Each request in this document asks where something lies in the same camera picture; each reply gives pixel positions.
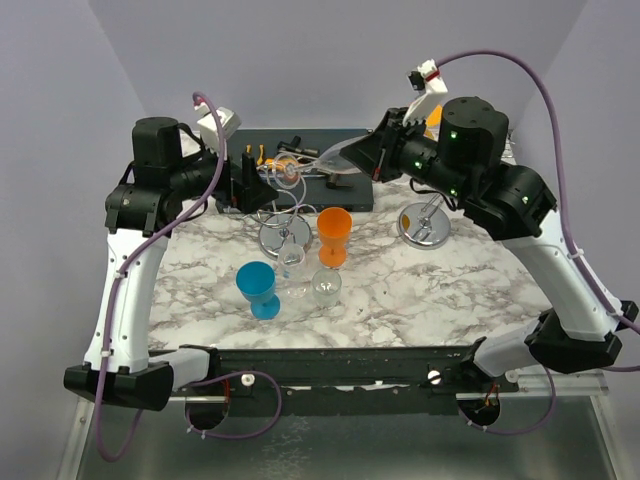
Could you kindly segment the yellow plastic goblet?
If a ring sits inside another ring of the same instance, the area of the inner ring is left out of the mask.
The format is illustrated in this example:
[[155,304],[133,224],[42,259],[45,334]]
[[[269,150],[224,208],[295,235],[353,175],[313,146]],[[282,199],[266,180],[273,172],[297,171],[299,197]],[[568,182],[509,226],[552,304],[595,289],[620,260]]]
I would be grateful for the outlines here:
[[442,106],[438,105],[426,118],[424,135],[434,140],[442,117]]

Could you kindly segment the tall chrome glass rack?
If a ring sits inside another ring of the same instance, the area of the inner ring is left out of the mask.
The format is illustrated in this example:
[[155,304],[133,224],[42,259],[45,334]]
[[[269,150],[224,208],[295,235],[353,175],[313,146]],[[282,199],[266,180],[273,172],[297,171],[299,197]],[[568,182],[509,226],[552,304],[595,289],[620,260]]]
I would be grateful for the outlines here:
[[451,223],[442,209],[443,204],[444,199],[439,194],[428,194],[425,200],[406,206],[396,223],[400,239],[421,250],[442,247],[451,233]]

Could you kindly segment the clear tumbler glass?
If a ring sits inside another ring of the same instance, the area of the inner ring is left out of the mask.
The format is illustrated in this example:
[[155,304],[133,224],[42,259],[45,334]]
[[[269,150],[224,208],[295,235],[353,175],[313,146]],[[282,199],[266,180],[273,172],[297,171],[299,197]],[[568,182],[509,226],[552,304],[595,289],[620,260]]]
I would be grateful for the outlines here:
[[319,306],[330,308],[338,303],[342,279],[337,270],[323,268],[316,271],[311,286],[313,298]]

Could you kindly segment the clear wine glass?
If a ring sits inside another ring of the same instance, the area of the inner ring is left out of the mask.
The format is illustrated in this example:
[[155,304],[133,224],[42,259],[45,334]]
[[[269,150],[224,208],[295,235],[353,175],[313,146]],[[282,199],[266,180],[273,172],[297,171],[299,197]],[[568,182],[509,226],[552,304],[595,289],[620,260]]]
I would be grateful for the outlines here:
[[270,167],[274,180],[282,188],[292,189],[301,182],[303,176],[316,175],[322,177],[329,188],[339,188],[344,177],[361,173],[358,167],[341,155],[341,150],[356,140],[359,137],[338,142],[319,154],[281,147]]

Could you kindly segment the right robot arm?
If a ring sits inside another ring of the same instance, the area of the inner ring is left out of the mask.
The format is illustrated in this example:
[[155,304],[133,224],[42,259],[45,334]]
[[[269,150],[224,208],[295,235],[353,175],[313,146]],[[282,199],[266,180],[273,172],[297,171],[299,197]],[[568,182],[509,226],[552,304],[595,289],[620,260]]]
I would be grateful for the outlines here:
[[480,392],[506,371],[534,364],[565,374],[612,366],[622,348],[618,323],[580,272],[543,178],[503,161],[508,117],[478,97],[455,98],[431,140],[403,125],[406,112],[389,109],[341,156],[374,181],[407,175],[453,199],[521,262],[551,304],[519,330],[477,340],[460,367],[462,384]]

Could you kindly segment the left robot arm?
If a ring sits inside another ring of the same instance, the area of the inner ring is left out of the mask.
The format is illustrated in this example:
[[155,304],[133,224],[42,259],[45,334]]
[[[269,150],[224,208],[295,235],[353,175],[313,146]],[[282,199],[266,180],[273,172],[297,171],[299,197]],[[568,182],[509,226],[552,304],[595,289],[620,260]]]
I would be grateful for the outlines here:
[[105,201],[108,268],[98,320],[83,362],[64,373],[67,390],[95,403],[160,411],[183,386],[201,395],[220,387],[214,348],[184,346],[152,357],[148,326],[159,266],[184,202],[214,197],[248,214],[277,197],[249,155],[237,166],[223,158],[219,139],[239,125],[225,108],[203,115],[200,149],[184,155],[186,125],[170,117],[135,123],[133,160]]

